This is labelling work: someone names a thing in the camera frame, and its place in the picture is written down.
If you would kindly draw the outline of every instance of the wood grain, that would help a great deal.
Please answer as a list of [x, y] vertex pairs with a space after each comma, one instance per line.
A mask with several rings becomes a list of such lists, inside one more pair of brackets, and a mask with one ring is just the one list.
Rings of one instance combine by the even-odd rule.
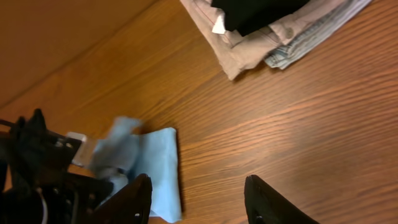
[[103, 138], [178, 130], [183, 223], [246, 223], [257, 174], [321, 223], [398, 223], [398, 2], [374, 0], [284, 71], [229, 82], [177, 0], [157, 1], [0, 108]]

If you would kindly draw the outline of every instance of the light blue cloth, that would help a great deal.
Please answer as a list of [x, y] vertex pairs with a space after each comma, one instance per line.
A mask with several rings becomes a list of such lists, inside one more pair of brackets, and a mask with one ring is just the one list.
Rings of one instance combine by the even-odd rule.
[[107, 138], [98, 141], [89, 168], [97, 178], [113, 182], [112, 195], [139, 174], [147, 174], [152, 181], [150, 216], [177, 222], [182, 213], [176, 130], [165, 128], [149, 134], [131, 134], [140, 124], [136, 119], [116, 118]]

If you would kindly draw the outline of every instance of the clothing tag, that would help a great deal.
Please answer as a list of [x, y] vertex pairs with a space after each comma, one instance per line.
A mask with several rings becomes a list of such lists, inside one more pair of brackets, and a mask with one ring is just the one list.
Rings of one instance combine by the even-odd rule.
[[212, 32], [215, 34], [225, 34], [224, 14], [221, 14], [217, 17]]

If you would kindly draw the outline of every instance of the folded shirt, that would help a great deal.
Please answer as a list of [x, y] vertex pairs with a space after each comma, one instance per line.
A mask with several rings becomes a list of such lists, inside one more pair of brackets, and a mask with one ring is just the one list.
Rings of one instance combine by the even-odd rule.
[[308, 1], [213, 0], [211, 6], [224, 11], [226, 30], [237, 30], [242, 36], [245, 36], [297, 11]]
[[273, 50], [265, 59], [272, 68], [287, 68], [309, 51], [325, 41], [342, 25], [357, 15], [371, 0], [346, 0], [342, 5], [314, 23], [288, 45]]
[[212, 33], [221, 11], [211, 7], [211, 0], [181, 0], [185, 9], [213, 48], [230, 80], [243, 70], [257, 66], [264, 57], [282, 44], [288, 44], [314, 22], [327, 15], [344, 0], [310, 0], [298, 11], [245, 37], [237, 32]]

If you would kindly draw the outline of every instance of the folded clothes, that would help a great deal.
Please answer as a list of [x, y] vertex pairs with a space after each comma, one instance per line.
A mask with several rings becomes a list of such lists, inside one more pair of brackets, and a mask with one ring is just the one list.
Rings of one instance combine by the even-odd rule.
[[230, 80], [251, 69], [281, 44], [288, 44], [314, 22], [334, 10], [344, 0], [310, 0], [298, 11], [245, 37], [237, 32], [212, 33], [221, 11], [211, 7], [211, 0], [181, 0], [205, 36]]
[[273, 50], [265, 59], [266, 63], [272, 68], [287, 68], [325, 41], [370, 2], [371, 0], [346, 0], [305, 32], [298, 35], [288, 45], [282, 45]]
[[259, 30], [289, 15], [309, 0], [213, 0], [212, 7], [225, 12], [226, 30], [237, 30], [242, 36]]

